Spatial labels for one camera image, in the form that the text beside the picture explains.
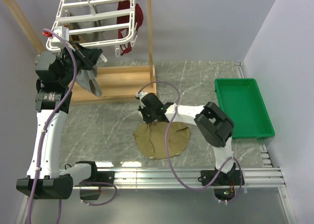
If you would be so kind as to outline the tan underwear with white waistband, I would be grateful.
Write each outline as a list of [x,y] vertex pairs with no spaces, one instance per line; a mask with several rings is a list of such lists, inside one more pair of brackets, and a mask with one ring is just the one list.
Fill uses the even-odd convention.
[[138,150],[149,159],[166,159],[165,135],[168,135],[168,153],[170,157],[183,153],[189,144],[190,128],[181,122],[173,122],[169,131],[168,123],[153,122],[141,124],[133,133]]

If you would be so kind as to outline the white plastic clip hanger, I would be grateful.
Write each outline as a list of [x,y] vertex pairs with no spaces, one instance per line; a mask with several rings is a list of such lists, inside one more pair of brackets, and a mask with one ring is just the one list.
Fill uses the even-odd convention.
[[56,26],[70,24],[69,35],[78,35],[87,48],[113,46],[116,57],[135,45],[144,14],[136,0],[60,0]]

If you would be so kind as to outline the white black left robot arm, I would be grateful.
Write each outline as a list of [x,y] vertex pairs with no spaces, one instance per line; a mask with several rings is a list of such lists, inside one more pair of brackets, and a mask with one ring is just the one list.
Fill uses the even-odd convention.
[[71,43],[60,54],[50,51],[35,58],[37,134],[31,164],[25,178],[17,180],[16,189],[34,199],[68,199],[75,185],[88,186],[99,180],[95,162],[78,162],[68,172],[59,169],[62,130],[69,113],[73,77],[84,70],[93,74],[102,50]]

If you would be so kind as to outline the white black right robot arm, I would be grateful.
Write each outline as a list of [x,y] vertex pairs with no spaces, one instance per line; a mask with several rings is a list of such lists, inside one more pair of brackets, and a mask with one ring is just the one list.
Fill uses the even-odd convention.
[[203,106],[164,104],[155,94],[145,91],[137,93],[135,97],[140,101],[138,110],[146,123],[159,121],[196,125],[207,143],[213,147],[216,184],[231,184],[236,170],[232,151],[234,123],[215,103],[208,102]]

